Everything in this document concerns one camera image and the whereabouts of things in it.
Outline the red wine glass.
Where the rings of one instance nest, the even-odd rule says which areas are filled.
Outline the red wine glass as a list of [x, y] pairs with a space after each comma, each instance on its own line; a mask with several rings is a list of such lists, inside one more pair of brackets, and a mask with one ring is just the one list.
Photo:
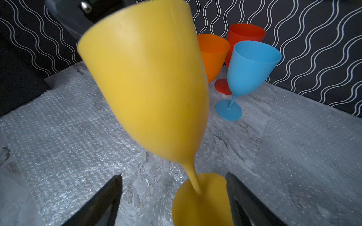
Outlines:
[[[266, 36], [266, 31], [253, 24], [233, 24], [229, 27], [227, 41], [230, 44], [229, 52], [225, 59], [225, 64], [228, 67], [233, 49], [236, 43], [246, 40], [262, 42]], [[224, 95], [231, 95], [232, 92], [229, 89], [227, 79], [219, 79], [215, 82], [215, 89]]]

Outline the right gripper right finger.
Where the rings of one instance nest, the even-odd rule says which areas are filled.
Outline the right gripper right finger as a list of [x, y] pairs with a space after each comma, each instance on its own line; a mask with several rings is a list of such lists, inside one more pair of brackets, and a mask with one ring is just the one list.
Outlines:
[[235, 226], [286, 226], [234, 174], [226, 174], [227, 193]]

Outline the blue glass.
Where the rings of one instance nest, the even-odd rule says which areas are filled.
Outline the blue glass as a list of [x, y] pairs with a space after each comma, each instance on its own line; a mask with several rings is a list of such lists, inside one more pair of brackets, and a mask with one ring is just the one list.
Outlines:
[[280, 51], [269, 44], [251, 40], [236, 43], [227, 71], [232, 98], [218, 101], [216, 112], [228, 121], [239, 120], [242, 109], [236, 99], [258, 89], [281, 58]]

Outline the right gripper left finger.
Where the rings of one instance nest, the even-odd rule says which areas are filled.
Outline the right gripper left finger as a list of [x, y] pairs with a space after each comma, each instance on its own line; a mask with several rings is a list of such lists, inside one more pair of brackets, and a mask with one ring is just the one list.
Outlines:
[[122, 191], [122, 176], [115, 175], [63, 225], [114, 226]]

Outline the bubble wrap of orange glass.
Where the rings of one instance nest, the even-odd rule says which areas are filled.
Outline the bubble wrap of orange glass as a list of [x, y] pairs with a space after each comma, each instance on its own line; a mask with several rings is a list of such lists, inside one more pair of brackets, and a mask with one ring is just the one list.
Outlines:
[[147, 154], [118, 123], [93, 79], [75, 77], [1, 118], [6, 168], [24, 185], [1, 178], [1, 225], [30, 226], [29, 214], [59, 226], [113, 176], [122, 175], [118, 226], [137, 225], [142, 208], [134, 181]]

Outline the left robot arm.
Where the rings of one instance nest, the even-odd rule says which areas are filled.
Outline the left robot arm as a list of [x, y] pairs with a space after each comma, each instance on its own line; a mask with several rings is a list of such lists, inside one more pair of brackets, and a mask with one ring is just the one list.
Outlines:
[[81, 36], [134, 1], [1, 1], [1, 115], [49, 89], [46, 78], [80, 62]]

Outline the yellow glass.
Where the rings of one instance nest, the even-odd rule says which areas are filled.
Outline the yellow glass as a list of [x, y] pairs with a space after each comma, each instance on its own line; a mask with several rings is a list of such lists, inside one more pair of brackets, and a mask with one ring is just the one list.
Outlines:
[[128, 134], [187, 172], [173, 223], [233, 225], [225, 177], [195, 170], [209, 94], [189, 4], [147, 1], [119, 10], [84, 33], [78, 52]]

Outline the orange glass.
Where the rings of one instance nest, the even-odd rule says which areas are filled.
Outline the orange glass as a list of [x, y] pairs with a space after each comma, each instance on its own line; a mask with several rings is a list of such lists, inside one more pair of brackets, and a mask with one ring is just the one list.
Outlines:
[[219, 75], [230, 49], [229, 42], [214, 34], [199, 34], [197, 36], [203, 57], [208, 83]]

